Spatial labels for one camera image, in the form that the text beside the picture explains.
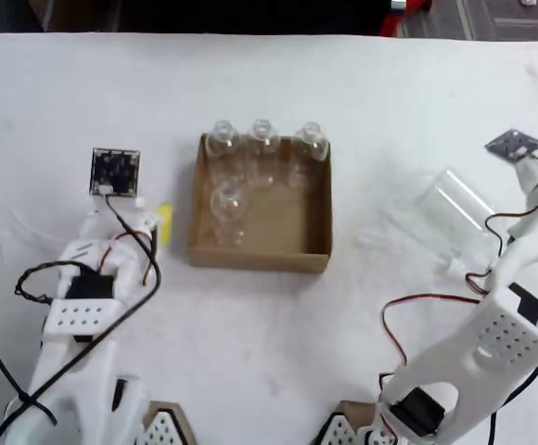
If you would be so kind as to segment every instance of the white 3d-printed robot arm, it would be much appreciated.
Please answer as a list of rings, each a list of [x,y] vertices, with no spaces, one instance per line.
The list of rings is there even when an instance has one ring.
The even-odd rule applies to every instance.
[[[537,170],[524,167],[520,176]],[[528,208],[534,209],[538,178],[519,179]],[[538,299],[514,284],[519,271],[538,262],[538,209],[509,233],[512,242],[486,280],[489,295],[456,333],[397,369],[381,393],[377,426],[382,414],[395,434],[411,443],[453,443],[501,408],[538,366]],[[423,389],[437,383],[458,391],[454,407],[445,410]]]

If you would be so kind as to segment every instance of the perforated plastic part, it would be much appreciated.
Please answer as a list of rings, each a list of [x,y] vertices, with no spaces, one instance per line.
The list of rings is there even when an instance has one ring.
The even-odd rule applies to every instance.
[[[55,299],[46,319],[45,335],[93,336],[122,313],[115,299]]]
[[[535,326],[509,312],[488,311],[480,324],[478,353],[499,362],[514,364],[538,347]]]
[[[336,415],[331,420],[321,445],[356,445],[357,436],[344,415]]]
[[[173,418],[165,412],[159,412],[152,420],[144,436],[146,445],[183,445]]]
[[[392,435],[387,434],[382,429],[377,428],[370,432],[368,441],[365,441],[365,443],[369,445],[392,445],[394,441],[395,438]]]

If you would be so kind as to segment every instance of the circuit board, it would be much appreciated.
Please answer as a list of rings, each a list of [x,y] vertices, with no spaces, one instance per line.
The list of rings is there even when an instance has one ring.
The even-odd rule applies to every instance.
[[[519,130],[510,129],[500,134],[485,146],[496,156],[515,163],[530,155],[538,148],[538,139]]]
[[[138,151],[94,148],[90,194],[101,195],[100,186],[112,188],[112,195],[136,197],[139,179]]]

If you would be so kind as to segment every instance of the cardboard base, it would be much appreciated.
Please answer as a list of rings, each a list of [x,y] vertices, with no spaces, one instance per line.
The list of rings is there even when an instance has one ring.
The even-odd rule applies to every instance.
[[[191,425],[186,420],[185,412],[180,407],[178,403],[171,403],[168,401],[152,401],[149,403],[149,408],[147,413],[143,418],[143,425],[145,430],[149,427],[151,422],[154,420],[156,414],[160,411],[169,413],[176,426],[180,428],[182,436],[185,439],[185,445],[197,445],[195,440],[195,434],[191,429]]]
[[[218,246],[210,199],[213,186],[205,155],[205,135],[199,154],[192,192],[192,217],[188,255],[194,266],[321,273],[327,267],[333,244],[330,154],[321,181],[312,192],[285,184],[291,147],[283,137],[279,146],[280,180],[265,190],[250,189],[243,218],[246,235],[242,246]]]

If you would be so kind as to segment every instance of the yellow tape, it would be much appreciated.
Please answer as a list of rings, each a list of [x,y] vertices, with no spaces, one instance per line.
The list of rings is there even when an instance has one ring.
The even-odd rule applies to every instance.
[[[156,213],[161,216],[160,223],[160,241],[163,246],[170,243],[170,237],[173,233],[173,206],[164,202]]]

